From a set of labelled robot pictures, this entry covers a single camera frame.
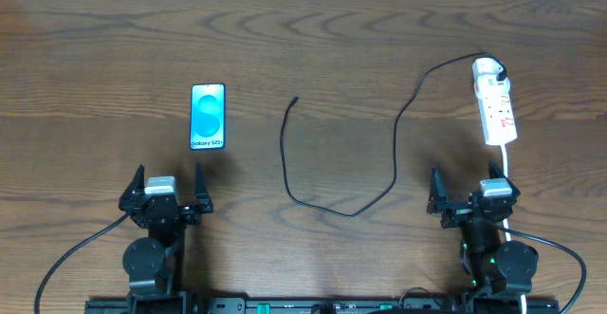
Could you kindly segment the blue screen Samsung smartphone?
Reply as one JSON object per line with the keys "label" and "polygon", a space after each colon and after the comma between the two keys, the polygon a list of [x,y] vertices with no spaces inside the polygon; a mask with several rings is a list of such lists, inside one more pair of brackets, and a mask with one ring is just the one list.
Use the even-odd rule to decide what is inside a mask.
{"label": "blue screen Samsung smartphone", "polygon": [[223,149],[226,143],[226,86],[195,84],[191,88],[190,148]]}

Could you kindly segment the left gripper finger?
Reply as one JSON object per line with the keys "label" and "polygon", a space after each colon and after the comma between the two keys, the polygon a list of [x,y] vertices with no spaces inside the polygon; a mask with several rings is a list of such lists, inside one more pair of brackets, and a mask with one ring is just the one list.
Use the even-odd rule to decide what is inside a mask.
{"label": "left gripper finger", "polygon": [[123,192],[124,201],[135,201],[139,196],[144,193],[144,171],[145,167],[143,165],[139,165],[131,182]]}
{"label": "left gripper finger", "polygon": [[197,162],[195,164],[194,196],[196,200],[201,204],[209,204],[211,202],[211,196],[207,189],[202,164],[200,162]]}

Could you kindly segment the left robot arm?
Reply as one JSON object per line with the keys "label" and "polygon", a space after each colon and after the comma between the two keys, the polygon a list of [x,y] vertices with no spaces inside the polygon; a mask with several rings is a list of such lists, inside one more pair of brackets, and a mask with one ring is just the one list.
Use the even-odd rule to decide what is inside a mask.
{"label": "left robot arm", "polygon": [[204,213],[213,212],[202,166],[194,173],[195,202],[181,205],[173,176],[144,177],[138,167],[120,196],[119,209],[148,235],[131,243],[122,257],[129,276],[126,307],[129,313],[192,314],[199,301],[181,285],[185,230],[199,225]]}

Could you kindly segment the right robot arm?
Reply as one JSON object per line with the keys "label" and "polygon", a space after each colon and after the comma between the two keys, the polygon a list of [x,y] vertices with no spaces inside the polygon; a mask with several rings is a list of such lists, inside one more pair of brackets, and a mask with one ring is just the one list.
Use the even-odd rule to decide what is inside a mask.
{"label": "right robot arm", "polygon": [[439,213],[443,229],[461,231],[461,262],[473,281],[458,301],[464,312],[524,313],[521,297],[532,289],[539,254],[525,243],[501,238],[500,224],[513,214],[520,191],[496,163],[489,163],[488,172],[489,178],[466,201],[450,201],[433,167],[427,213]]}

